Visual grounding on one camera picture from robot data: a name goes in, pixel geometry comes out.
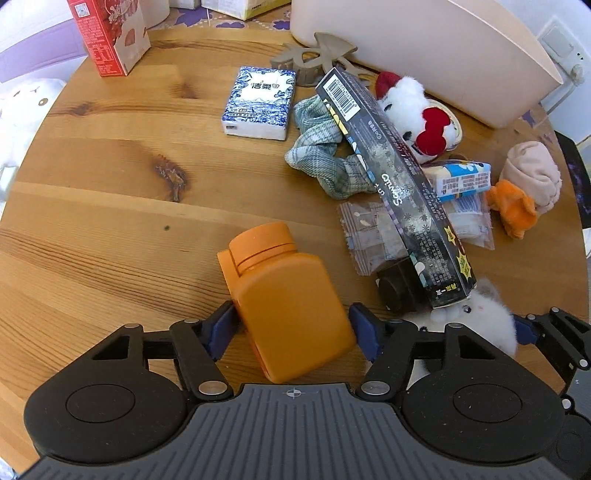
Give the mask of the white fluffy plush toy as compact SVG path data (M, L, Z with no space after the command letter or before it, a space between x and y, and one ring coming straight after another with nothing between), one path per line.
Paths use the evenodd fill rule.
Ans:
M487 278L480 278L471 295L462 302L433 310L423 309L406 315L405 319L430 332L443 332L447 324L460 323L512 358L518 349L513 315Z

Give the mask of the round tin with plant print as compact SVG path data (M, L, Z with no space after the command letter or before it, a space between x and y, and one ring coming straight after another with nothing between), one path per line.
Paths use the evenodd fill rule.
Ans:
M442 129L446 141L446 150L452 151L458 147L463 139L463 129L460 121L452 110L443 103L431 99L430 106L438 110L436 125Z

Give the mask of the white wall socket switch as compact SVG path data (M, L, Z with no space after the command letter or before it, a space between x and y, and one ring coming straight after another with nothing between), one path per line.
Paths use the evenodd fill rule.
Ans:
M571 30L556 16L545 25L538 39L559 69L579 86L590 69L590 54Z

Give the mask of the green plaid scrunchie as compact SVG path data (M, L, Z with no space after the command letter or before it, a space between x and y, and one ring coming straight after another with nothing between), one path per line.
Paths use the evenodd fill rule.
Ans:
M300 135L284 155L288 166L315 178L322 190L335 200L376 193L355 154L337 155L344 136L320 96L295 104L294 121Z

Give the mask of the transparent snack packet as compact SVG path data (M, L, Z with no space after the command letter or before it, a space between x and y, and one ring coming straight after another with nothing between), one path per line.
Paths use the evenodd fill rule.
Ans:
M380 202L342 202L338 207L346 247L361 276L370 276L408 256L386 207Z

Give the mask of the yellow soft tissue pack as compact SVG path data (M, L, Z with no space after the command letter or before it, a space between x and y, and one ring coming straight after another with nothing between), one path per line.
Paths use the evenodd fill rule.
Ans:
M249 20L290 4L290 0L201 0L202 7L223 15Z

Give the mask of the beige hair claw clip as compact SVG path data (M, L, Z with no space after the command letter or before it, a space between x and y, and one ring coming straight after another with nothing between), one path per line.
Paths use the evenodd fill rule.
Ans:
M301 87L315 87L325 74L337 67L370 86L369 70L353 64L351 57L358 47L338 36L315 32L315 46L283 44L283 52L270 60L270 67L295 73L295 83Z

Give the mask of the orange fleece scrunchie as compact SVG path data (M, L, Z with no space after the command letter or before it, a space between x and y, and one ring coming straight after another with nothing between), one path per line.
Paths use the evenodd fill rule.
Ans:
M500 180L486 193L489 208L500 214L507 235L523 239L538 221L534 200L524 190L508 180Z

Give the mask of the long black cardboard box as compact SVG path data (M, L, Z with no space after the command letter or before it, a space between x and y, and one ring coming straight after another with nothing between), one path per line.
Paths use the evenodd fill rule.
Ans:
M315 88L376 187L434 308L470 297L466 250L410 148L366 86L332 68Z

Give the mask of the Hello Kitty plush toy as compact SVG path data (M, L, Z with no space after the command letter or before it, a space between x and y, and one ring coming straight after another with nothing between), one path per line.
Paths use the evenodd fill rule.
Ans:
M420 164L448 152L442 129L436 125L438 110L430 106L419 81L384 71L375 88L378 103Z

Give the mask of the cartoon print tissue pack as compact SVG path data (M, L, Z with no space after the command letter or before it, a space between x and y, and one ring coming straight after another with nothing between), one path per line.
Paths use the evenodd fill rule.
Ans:
M491 188L491 165L483 162L446 161L423 169L442 202L475 195Z

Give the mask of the white sheep plush toy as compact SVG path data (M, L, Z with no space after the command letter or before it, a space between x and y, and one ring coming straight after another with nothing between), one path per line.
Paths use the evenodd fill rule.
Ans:
M1 87L1 212L39 128L66 83L26 79Z

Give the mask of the orange plastic bottle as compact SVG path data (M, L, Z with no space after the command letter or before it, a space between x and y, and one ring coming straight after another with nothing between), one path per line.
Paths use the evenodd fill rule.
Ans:
M286 383L342 356L353 327L321 258L286 223L253 227L217 253L228 292L267 379Z

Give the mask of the blue white pocket tissue pack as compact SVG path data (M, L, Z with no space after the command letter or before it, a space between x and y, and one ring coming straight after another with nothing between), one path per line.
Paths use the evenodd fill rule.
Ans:
M242 66L221 116L226 135L284 141L297 74L290 70Z

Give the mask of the beige plastic storage basket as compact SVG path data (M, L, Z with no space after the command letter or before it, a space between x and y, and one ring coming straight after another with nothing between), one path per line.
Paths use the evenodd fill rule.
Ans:
M356 45L356 62L411 76L492 128L563 83L537 38L496 1L294 1L294 39L311 45L319 32Z

